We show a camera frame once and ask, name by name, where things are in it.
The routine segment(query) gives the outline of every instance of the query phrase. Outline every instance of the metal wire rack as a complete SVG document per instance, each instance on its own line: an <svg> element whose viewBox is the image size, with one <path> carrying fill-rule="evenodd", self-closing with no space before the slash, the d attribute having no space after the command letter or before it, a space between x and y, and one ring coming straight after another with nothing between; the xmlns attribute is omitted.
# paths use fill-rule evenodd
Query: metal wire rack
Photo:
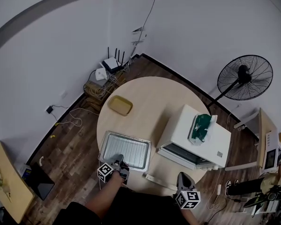
<svg viewBox="0 0 281 225"><path fill-rule="evenodd" d="M101 148L100 161L113 162L124 155L124 163L129 169L146 172L149 168L151 142L140 138L107 131Z"/></svg>

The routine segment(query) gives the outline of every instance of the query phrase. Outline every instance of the fan grille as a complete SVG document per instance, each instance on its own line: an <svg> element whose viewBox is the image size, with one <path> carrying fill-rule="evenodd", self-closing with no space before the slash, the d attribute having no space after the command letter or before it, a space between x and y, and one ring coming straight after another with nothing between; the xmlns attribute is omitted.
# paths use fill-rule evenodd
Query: fan grille
<svg viewBox="0 0 281 225"><path fill-rule="evenodd" d="M241 65L248 67L251 81L235 84L225 96L233 100L249 100L260 96L272 82L273 69L266 59L257 55L239 57L224 67L218 77L218 89L223 93L238 80L238 69Z"/></svg>

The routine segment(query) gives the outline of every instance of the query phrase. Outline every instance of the router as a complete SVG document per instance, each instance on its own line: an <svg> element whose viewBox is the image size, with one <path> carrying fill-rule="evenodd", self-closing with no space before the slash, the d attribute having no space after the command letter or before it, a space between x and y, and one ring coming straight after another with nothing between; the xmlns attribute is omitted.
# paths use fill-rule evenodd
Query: router
<svg viewBox="0 0 281 225"><path fill-rule="evenodd" d="M108 59L105 59L102 63L100 63L100 65L104 67L111 74L114 74L124 68L122 65L124 60L124 54L125 52L123 52L122 63L120 63L119 62L120 50L118 51L118 60L117 60L117 48L116 48L115 56L111 58L109 58L109 48L108 48Z"/></svg>

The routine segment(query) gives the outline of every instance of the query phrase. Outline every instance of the standing fan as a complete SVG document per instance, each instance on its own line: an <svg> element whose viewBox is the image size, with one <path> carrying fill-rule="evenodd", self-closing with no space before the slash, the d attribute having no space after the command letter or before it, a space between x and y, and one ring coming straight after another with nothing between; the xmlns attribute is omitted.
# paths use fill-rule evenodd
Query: standing fan
<svg viewBox="0 0 281 225"><path fill-rule="evenodd" d="M272 66L263 57L245 55L236 58L221 71L217 79L221 95L207 108L223 96L238 101L256 98L268 89L272 79Z"/></svg>

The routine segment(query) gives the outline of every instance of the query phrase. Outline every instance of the toaster oven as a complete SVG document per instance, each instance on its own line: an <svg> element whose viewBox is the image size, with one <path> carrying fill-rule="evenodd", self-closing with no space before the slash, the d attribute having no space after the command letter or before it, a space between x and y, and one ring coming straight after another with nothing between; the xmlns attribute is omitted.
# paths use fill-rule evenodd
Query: toaster oven
<svg viewBox="0 0 281 225"><path fill-rule="evenodd" d="M193 120L199 114L189 105L173 114L158 142L157 153L192 170L225 167L231 138L229 131L215 124L208 131L208 141L194 145L188 140Z"/></svg>

